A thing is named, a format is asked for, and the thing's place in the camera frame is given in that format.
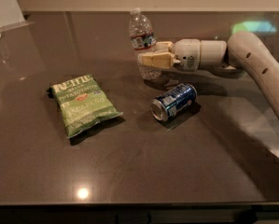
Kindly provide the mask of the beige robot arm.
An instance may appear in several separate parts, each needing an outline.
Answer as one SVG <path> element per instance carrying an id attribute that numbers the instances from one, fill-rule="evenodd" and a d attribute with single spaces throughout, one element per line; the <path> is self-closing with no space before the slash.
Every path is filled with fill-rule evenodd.
<path id="1" fill-rule="evenodd" d="M 239 78 L 248 74 L 279 119 L 279 62 L 251 32 L 236 32 L 228 41 L 182 39 L 175 43 L 159 42 L 153 51 L 138 54 L 137 61 L 160 70 L 206 70 L 217 77 Z"/>

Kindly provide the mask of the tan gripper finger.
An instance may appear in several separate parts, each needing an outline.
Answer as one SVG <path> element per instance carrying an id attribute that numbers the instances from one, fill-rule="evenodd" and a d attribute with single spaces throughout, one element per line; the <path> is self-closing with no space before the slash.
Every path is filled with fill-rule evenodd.
<path id="1" fill-rule="evenodd" d="M 140 64 L 155 68 L 169 69 L 180 61 L 171 52 L 146 52 L 137 56 Z"/>
<path id="2" fill-rule="evenodd" d="M 161 41 L 157 42 L 154 48 L 155 52 L 170 52 L 173 53 L 174 43 L 171 41 Z"/>

